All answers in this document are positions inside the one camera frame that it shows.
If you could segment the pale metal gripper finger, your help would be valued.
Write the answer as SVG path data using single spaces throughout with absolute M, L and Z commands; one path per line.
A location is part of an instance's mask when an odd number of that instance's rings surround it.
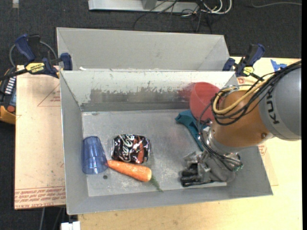
M 199 177 L 208 177 L 211 169 L 207 164 L 197 164 L 197 174 Z
M 203 163 L 205 158 L 206 158 L 205 151 L 201 153 L 197 153 L 196 151 L 194 151 L 184 156 L 183 159 L 187 164 L 198 164 L 198 163 Z

